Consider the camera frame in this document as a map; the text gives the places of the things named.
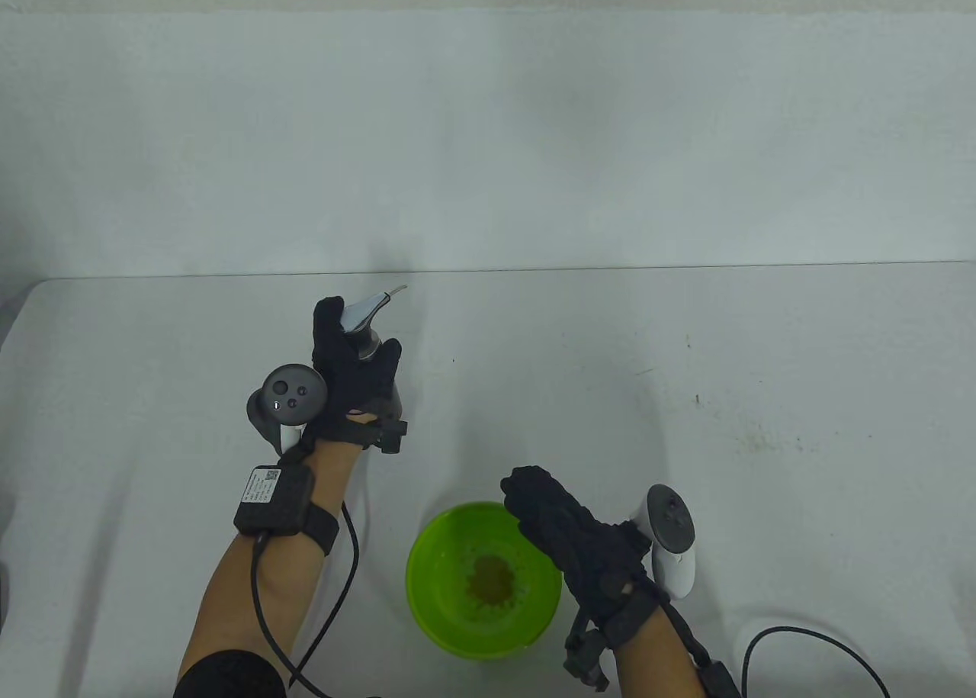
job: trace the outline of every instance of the sticker label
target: sticker label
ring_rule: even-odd
[[[241,502],[266,503],[271,502],[271,495],[278,487],[278,475],[281,469],[255,469],[251,478],[247,480]]]

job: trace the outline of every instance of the green bowl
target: green bowl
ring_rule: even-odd
[[[407,600],[419,628],[470,660],[495,660],[536,642],[555,614],[562,576],[499,503],[439,514],[407,561]]]

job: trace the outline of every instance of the black glove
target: black glove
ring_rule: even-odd
[[[345,425],[345,416],[361,411],[370,401],[393,397],[393,379],[397,376],[401,347],[396,339],[387,339],[373,359],[361,362],[355,347],[342,332],[342,297],[323,298],[315,305],[313,317],[314,349],[311,364],[328,385],[325,408],[306,426],[303,440],[328,437],[332,430]]]
[[[540,467],[512,469],[512,476],[502,480],[502,492],[522,535],[563,572],[566,586],[597,629],[605,629],[635,593],[649,597],[644,601],[652,611],[668,600],[641,564],[650,542],[633,523],[600,523]]]

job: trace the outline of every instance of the white table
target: white table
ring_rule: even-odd
[[[363,562],[308,668],[329,692],[590,695],[560,667],[568,594],[539,645],[494,664],[442,653],[406,605],[422,524],[538,463],[607,520],[654,482],[679,489],[700,548],[683,610],[736,672],[757,628],[799,621],[852,640],[896,694],[972,695],[962,263],[42,284],[0,355],[0,694],[171,694],[246,476],[271,460],[248,394],[308,359],[317,298],[399,283],[376,327],[404,346],[410,436],[352,483]],[[342,535],[313,630],[348,563]],[[756,698],[871,695],[798,640],[757,652]]]

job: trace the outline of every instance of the forearm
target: forearm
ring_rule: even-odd
[[[697,670],[660,608],[616,657],[624,698],[705,698]]]
[[[335,517],[341,512],[345,488],[360,452],[355,444],[320,441],[304,462],[315,474],[313,502]],[[224,552],[200,604],[180,676],[207,655],[242,649],[265,657],[282,677],[288,677],[255,617],[250,581],[253,549],[253,538],[237,536]],[[258,566],[261,605],[271,634],[285,652],[291,652],[295,645],[324,561],[319,545],[302,534],[272,538],[262,555]]]

